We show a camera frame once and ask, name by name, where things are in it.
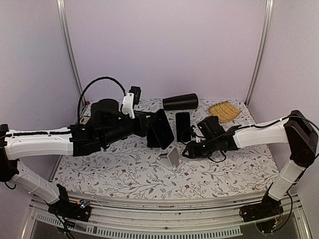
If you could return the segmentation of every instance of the black cup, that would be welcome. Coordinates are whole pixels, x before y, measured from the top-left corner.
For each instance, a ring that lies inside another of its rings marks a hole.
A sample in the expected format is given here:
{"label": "black cup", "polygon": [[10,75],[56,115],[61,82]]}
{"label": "black cup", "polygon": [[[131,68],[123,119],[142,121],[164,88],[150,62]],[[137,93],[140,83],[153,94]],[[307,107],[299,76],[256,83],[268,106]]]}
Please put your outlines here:
{"label": "black cup", "polygon": [[163,99],[163,108],[166,111],[193,110],[197,107],[198,97],[195,93]]}

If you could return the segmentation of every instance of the white stand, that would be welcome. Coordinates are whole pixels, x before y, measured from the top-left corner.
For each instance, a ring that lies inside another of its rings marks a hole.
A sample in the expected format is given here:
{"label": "white stand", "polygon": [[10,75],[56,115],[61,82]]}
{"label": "white stand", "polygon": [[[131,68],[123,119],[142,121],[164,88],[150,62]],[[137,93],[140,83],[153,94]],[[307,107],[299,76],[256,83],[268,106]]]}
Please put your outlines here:
{"label": "white stand", "polygon": [[182,166],[179,159],[180,156],[176,147],[169,153],[163,153],[157,158],[159,165],[173,172],[177,172]]}

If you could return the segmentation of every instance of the table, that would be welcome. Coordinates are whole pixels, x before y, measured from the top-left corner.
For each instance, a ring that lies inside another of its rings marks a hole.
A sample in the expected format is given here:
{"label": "table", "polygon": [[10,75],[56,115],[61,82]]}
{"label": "table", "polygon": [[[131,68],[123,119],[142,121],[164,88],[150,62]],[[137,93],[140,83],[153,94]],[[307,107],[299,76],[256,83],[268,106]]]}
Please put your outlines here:
{"label": "table", "polygon": [[[200,100],[198,108],[189,111],[191,124],[196,124],[209,116],[208,108],[222,101]],[[235,120],[221,124],[225,130],[237,124],[254,123],[242,101],[230,100],[229,103],[242,112]],[[160,99],[150,99],[141,100],[135,110],[155,112],[160,108]],[[177,111],[166,112],[175,135],[176,113]],[[90,105],[84,115],[89,114]],[[279,173],[266,145],[226,152],[227,159],[220,163],[182,157],[183,165],[180,171],[173,173],[161,167],[157,163],[157,157],[174,146],[181,154],[184,145],[174,141],[166,150],[162,150],[147,148],[146,144],[146,137],[132,135],[126,140],[112,144],[107,151],[82,157],[64,156],[53,183],[63,185],[68,191],[105,197],[150,200],[201,199],[262,192]],[[219,152],[214,153],[212,157],[215,161],[223,159]]]}

